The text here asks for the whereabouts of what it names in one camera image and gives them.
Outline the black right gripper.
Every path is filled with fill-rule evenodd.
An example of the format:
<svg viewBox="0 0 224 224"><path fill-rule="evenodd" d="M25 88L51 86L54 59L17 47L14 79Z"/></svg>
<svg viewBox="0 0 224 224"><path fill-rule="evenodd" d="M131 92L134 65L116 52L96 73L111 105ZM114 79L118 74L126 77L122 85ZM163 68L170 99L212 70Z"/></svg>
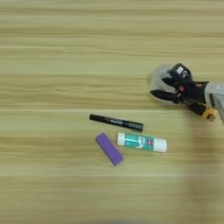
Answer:
<svg viewBox="0 0 224 224"><path fill-rule="evenodd" d="M173 88L176 88L176 94L164 91L163 89L154 89L150 93L160 100L172 102L174 104L205 104L205 88L207 81L174 80L171 77L164 77L162 81Z"/></svg>

